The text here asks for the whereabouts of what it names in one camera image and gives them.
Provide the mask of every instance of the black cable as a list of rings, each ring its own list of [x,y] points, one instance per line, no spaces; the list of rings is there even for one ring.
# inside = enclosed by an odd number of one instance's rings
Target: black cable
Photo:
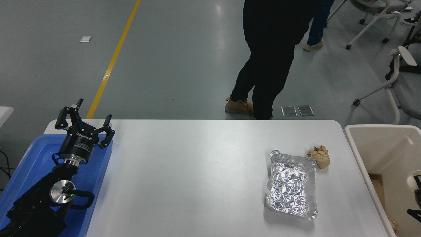
[[[0,153],[2,153],[5,157],[6,157],[6,162],[7,162],[7,169],[9,170],[9,174],[10,174],[10,164],[9,164],[9,157],[7,157],[6,153],[0,151]]]
[[[7,171],[5,170],[5,169],[3,169],[3,168],[0,168],[0,170],[1,171],[3,171],[8,177],[9,177],[9,179],[12,177],[11,175],[10,175],[10,173],[7,173]]]
[[[2,151],[0,151],[0,153],[2,153],[6,157],[6,162],[7,162],[7,167],[0,167],[0,170],[3,171],[7,175],[7,177],[9,177],[10,179],[12,177],[10,170],[16,170],[16,169],[10,168],[9,157],[7,157],[6,153]]]

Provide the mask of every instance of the crumpled aluminum foil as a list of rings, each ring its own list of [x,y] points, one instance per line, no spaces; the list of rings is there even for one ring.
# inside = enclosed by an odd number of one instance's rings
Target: crumpled aluminum foil
[[[278,150],[273,150],[270,157],[272,173],[267,183],[266,204],[275,211],[309,220],[316,218],[316,161]]]

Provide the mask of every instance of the gray floor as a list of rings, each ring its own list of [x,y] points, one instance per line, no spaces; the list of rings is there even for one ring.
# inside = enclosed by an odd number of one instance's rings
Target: gray floor
[[[243,2],[141,1],[94,118],[110,113],[114,119],[252,119],[224,112],[225,99],[249,56]],[[86,117],[134,3],[0,2],[0,106],[15,109],[0,129],[0,147],[12,167],[61,108],[84,98],[80,114]],[[410,6],[415,10],[403,12],[403,18],[421,9],[420,2]],[[300,9],[294,11],[300,17]],[[363,16],[347,2],[329,21],[325,46],[318,51],[302,49],[304,36],[285,89],[275,100],[274,119],[332,119],[342,127],[393,122],[384,91],[357,108],[351,103],[384,81],[389,52],[403,43],[409,27],[400,24],[382,44],[393,25],[393,19],[382,19],[346,50],[362,30],[358,21]],[[91,42],[79,43],[87,35],[93,36]],[[282,116],[281,106],[307,104],[315,116]],[[400,124],[421,127],[421,121],[403,113]],[[0,175],[0,187],[6,183]]]

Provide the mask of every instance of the white bin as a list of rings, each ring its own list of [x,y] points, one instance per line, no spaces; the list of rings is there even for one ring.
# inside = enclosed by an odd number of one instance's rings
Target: white bin
[[[407,209],[419,210],[406,180],[411,172],[421,170],[421,130],[407,125],[361,124],[348,125],[344,132],[388,235],[421,237],[421,223],[406,213]],[[368,174],[382,175],[385,209]],[[396,233],[386,213],[397,222]]]

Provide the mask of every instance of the white table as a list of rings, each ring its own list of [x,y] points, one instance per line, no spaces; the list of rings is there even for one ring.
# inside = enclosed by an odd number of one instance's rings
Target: white table
[[[101,127],[103,120],[86,120]],[[45,133],[62,133],[52,121]],[[341,126],[317,120],[112,120],[113,151],[87,237],[387,236]],[[265,204],[270,151],[305,156],[318,216]]]
[[[0,106],[0,127],[6,122],[6,120],[13,113],[13,108],[8,106]]]

